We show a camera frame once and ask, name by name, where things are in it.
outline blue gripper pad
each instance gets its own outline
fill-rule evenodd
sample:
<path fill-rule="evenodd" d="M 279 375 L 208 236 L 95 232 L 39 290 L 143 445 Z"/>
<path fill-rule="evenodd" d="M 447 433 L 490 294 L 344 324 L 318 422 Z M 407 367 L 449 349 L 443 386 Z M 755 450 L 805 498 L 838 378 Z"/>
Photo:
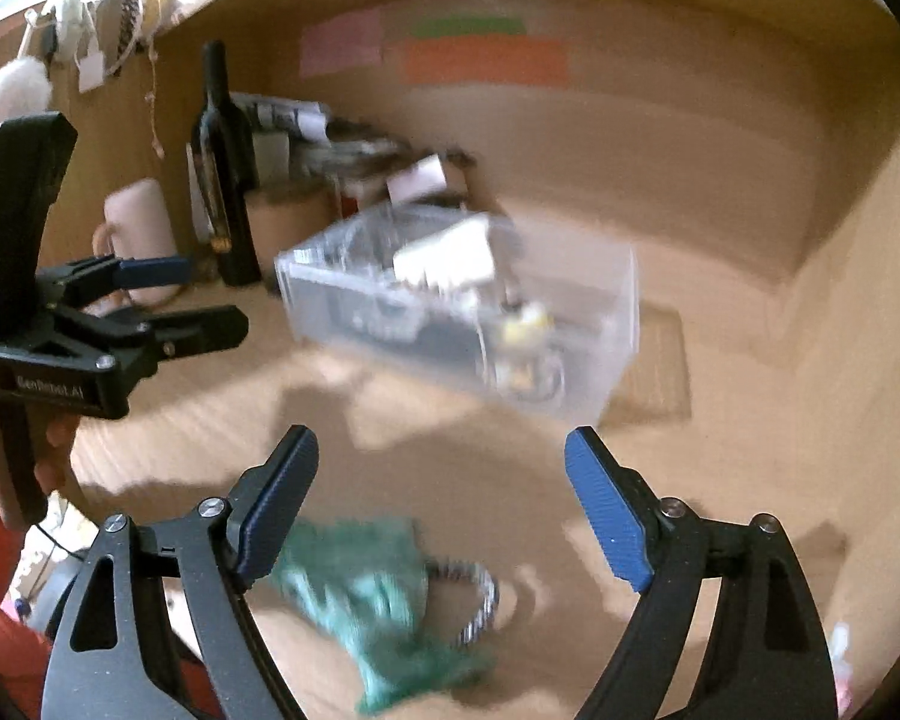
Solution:
<path fill-rule="evenodd" d="M 151 260 L 121 260 L 114 286 L 121 290 L 189 284 L 193 264 L 186 257 L 160 257 Z"/>
<path fill-rule="evenodd" d="M 231 490 L 226 538 L 234 553 L 232 570 L 245 587 L 274 568 L 318 464 L 317 437 L 295 425 L 266 464 L 245 472 Z"/>
<path fill-rule="evenodd" d="M 563 456 L 613 575 L 644 592 L 653 581 L 650 555 L 659 538 L 653 493 L 639 474 L 617 464 L 593 428 L 568 435 Z"/>

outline plastic storage box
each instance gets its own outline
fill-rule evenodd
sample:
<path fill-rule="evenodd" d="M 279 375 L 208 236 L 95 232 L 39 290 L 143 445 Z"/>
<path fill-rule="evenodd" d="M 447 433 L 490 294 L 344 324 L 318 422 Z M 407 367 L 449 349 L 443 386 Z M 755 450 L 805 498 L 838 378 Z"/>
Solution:
<path fill-rule="evenodd" d="M 276 266 L 298 336 L 578 423 L 637 348 L 632 248 L 544 218 L 384 204 Z"/>

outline white mug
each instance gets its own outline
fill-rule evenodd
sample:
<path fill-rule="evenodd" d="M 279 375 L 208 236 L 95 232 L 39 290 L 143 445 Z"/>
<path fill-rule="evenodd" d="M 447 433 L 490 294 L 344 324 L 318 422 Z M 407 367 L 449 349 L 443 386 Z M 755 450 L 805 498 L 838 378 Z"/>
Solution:
<path fill-rule="evenodd" d="M 170 214 L 154 179 L 145 178 L 111 194 L 103 201 L 103 218 L 106 221 L 93 234 L 94 256 L 111 252 L 122 260 L 176 256 Z M 130 300 L 138 306 L 155 306 L 179 290 L 178 285 L 130 290 Z"/>

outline dark glass bottle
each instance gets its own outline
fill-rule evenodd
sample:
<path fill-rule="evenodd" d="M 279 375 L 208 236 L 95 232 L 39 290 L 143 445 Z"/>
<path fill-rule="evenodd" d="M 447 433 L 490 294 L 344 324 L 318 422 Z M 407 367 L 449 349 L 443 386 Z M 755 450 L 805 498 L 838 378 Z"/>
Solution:
<path fill-rule="evenodd" d="M 250 236 L 245 194 L 257 189 L 253 131 L 230 98 L 226 49 L 215 40 L 203 47 L 206 103 L 194 125 L 191 146 L 197 181 L 212 227 L 211 245 L 223 283 L 242 287 L 260 281 Z"/>

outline white card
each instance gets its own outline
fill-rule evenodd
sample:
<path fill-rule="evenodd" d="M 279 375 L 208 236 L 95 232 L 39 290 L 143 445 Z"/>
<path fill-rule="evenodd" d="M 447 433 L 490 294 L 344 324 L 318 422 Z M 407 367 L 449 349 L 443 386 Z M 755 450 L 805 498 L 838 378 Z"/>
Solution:
<path fill-rule="evenodd" d="M 431 154 L 407 170 L 394 173 L 386 180 L 391 203 L 405 205 L 441 191 L 458 191 L 466 194 L 466 177 L 458 167 Z"/>
<path fill-rule="evenodd" d="M 80 93 L 86 94 L 98 86 L 103 86 L 106 79 L 106 60 L 103 58 L 103 52 L 90 52 L 77 62 L 79 70 L 79 90 Z"/>
<path fill-rule="evenodd" d="M 330 143 L 327 137 L 327 117 L 322 111 L 299 110 L 296 125 L 303 139 L 311 143 Z"/>
<path fill-rule="evenodd" d="M 452 227 L 410 242 L 394 255 L 396 280 L 450 293 L 496 277 L 490 217 L 474 214 Z"/>

